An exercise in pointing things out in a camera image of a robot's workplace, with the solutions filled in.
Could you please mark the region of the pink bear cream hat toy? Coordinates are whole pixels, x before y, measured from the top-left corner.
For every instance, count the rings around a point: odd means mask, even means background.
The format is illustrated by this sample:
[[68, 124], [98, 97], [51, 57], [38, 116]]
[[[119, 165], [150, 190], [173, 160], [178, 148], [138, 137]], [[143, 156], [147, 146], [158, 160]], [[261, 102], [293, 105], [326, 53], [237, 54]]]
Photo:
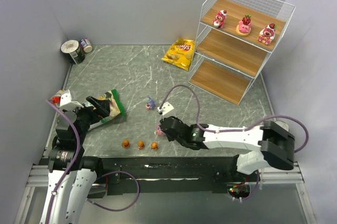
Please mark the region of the pink bear cream hat toy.
[[215, 15], [215, 19], [213, 20], [213, 26], [215, 28], [223, 28], [226, 16], [227, 16], [226, 10], [223, 9], [223, 10], [217, 11]]

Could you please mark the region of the pink bear strawberry donut toy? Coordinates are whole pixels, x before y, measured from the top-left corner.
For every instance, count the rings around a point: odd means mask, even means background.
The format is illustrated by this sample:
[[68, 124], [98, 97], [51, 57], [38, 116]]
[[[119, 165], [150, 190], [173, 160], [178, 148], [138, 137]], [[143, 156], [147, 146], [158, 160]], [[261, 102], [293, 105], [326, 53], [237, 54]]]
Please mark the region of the pink bear strawberry donut toy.
[[252, 30], [251, 16], [245, 15], [241, 21], [239, 21], [236, 27], [236, 33], [239, 36], [247, 37]]

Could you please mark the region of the pink bear cake toy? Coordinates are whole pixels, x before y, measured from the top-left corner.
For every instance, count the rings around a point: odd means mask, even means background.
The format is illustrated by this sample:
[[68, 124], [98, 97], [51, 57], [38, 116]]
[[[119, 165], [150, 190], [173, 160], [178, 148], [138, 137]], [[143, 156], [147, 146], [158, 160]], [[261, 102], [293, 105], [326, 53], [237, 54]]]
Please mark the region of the pink bear cake toy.
[[259, 32], [259, 36], [257, 38], [258, 42], [263, 43], [265, 45], [270, 45], [276, 36], [276, 28], [277, 24], [270, 23], [263, 30]]

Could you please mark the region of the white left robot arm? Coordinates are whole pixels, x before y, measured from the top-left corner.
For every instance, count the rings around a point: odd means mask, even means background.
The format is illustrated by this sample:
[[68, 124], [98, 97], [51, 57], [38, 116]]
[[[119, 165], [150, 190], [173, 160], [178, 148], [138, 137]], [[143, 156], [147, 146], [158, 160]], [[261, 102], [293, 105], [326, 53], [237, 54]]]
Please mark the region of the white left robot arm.
[[88, 96], [81, 104], [71, 94], [47, 103], [58, 113], [56, 137], [48, 154], [48, 191], [41, 223], [77, 223], [92, 184], [102, 173], [102, 160], [85, 157], [87, 133], [120, 113], [111, 96]]

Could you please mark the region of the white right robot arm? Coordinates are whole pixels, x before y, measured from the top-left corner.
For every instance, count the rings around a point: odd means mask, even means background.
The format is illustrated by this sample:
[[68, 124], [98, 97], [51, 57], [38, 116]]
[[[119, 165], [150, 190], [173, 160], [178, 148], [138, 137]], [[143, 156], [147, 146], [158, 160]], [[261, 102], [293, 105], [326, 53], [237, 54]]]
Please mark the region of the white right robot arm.
[[171, 116], [160, 120], [160, 129], [169, 141], [177, 141], [192, 150], [247, 150], [248, 153], [235, 158], [234, 165], [237, 172], [245, 175], [267, 167], [286, 171], [294, 168], [294, 136], [273, 121], [267, 120], [248, 129], [209, 124], [189, 126]]

